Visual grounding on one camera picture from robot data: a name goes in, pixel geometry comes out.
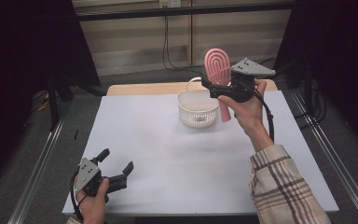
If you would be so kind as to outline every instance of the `pink hairbrush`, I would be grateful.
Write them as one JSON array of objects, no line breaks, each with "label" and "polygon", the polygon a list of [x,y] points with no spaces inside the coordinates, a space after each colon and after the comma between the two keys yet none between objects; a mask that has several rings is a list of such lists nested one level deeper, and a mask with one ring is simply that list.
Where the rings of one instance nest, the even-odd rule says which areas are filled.
[{"label": "pink hairbrush", "polygon": [[[210,49],[204,58],[207,78],[214,85],[227,86],[231,80],[231,65],[227,54],[221,49]],[[222,121],[231,120],[226,104],[219,102]]]}]

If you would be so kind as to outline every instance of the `white basket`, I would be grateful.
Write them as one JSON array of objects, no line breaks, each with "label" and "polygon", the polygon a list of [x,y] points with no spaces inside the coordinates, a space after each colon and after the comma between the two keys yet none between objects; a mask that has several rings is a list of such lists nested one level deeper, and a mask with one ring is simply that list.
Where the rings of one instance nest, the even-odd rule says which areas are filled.
[{"label": "white basket", "polygon": [[205,128],[217,118],[217,99],[211,98],[208,90],[189,90],[188,85],[200,77],[192,78],[185,91],[178,93],[179,116],[182,122],[193,128]]}]

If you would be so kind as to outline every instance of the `wall outlet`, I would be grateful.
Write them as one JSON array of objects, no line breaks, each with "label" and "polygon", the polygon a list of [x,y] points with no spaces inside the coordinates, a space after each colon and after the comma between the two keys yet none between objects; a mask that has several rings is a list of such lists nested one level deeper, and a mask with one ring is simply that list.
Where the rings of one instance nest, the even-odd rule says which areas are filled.
[{"label": "wall outlet", "polygon": [[170,7],[170,0],[159,0],[159,7]]},{"label": "wall outlet", "polygon": [[170,7],[180,7],[181,6],[181,0],[171,0]]}]

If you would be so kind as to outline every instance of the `hand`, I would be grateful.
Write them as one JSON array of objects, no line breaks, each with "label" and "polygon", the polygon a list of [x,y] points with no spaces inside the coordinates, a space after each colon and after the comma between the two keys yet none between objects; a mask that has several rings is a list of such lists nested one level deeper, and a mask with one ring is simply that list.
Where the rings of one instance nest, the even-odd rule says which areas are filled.
[{"label": "hand", "polygon": [[76,200],[80,203],[80,210],[83,215],[84,224],[103,224],[105,215],[105,194],[109,188],[109,180],[105,178],[98,188],[95,197],[86,196],[86,192],[81,190],[76,195]]},{"label": "hand", "polygon": [[[264,96],[267,82],[255,79],[255,85],[261,96]],[[256,151],[273,145],[269,133],[263,125],[263,105],[256,97],[244,103],[238,103],[225,95],[219,96],[217,100],[234,110],[238,123],[251,138]]]}]

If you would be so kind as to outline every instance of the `person's left hand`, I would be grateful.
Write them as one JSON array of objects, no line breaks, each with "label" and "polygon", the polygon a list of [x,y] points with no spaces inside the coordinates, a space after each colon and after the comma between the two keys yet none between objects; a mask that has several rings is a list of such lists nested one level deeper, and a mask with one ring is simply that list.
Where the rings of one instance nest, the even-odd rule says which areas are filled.
[{"label": "person's left hand", "polygon": [[98,188],[95,197],[86,196],[84,190],[76,194],[76,200],[80,203],[79,207],[83,216],[84,224],[103,224],[105,216],[105,194],[109,188],[109,180],[105,178]]}]

